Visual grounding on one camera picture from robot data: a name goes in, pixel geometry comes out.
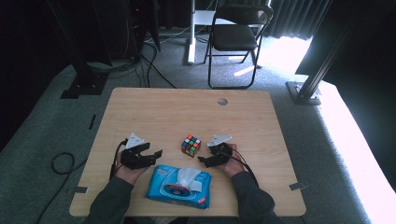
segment curtain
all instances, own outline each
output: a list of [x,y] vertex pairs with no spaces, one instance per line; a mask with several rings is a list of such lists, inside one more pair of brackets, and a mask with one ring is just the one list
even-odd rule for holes
[[315,35],[332,0],[272,0],[274,17],[266,35],[309,39]]

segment tissue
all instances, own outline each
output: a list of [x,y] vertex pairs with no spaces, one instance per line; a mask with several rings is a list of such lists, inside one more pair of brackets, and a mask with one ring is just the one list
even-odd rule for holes
[[201,171],[194,168],[181,168],[177,172],[177,183],[189,190],[202,191],[202,183],[195,180]]

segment tape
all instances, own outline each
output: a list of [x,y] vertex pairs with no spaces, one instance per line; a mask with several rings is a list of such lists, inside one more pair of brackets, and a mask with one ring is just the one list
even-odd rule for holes
[[68,193],[69,194],[75,194],[75,193],[87,193],[88,192],[88,188],[87,187],[73,187],[70,188]]
[[303,182],[299,182],[299,183],[295,183],[295,184],[289,185],[289,187],[290,187],[291,190],[308,188],[308,186],[305,183],[303,183]]

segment blue package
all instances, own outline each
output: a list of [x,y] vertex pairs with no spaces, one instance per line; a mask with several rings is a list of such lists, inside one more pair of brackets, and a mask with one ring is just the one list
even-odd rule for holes
[[158,165],[151,176],[146,197],[158,202],[185,205],[200,209],[206,209],[210,203],[210,181],[212,176],[202,172],[195,177],[202,183],[201,192],[190,190],[177,183],[179,168]]

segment black chair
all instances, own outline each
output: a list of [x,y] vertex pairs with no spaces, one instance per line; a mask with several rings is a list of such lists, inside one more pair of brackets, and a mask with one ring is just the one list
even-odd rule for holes
[[[210,88],[228,90],[247,89],[253,84],[254,77],[256,76],[260,47],[262,45],[263,31],[270,23],[273,14],[274,11],[270,7],[258,5],[225,5],[216,10],[209,33],[209,39],[207,41],[204,59],[204,63],[206,63],[206,57],[209,57],[207,83]],[[217,23],[219,19],[230,21],[230,24]],[[212,48],[218,51],[233,51],[233,54],[212,54]],[[253,57],[253,75],[248,85],[212,86],[211,73],[213,56],[245,56],[241,62],[243,63],[250,52],[254,55],[255,49],[257,49],[257,54]],[[247,53],[236,53],[237,51],[247,51]]]

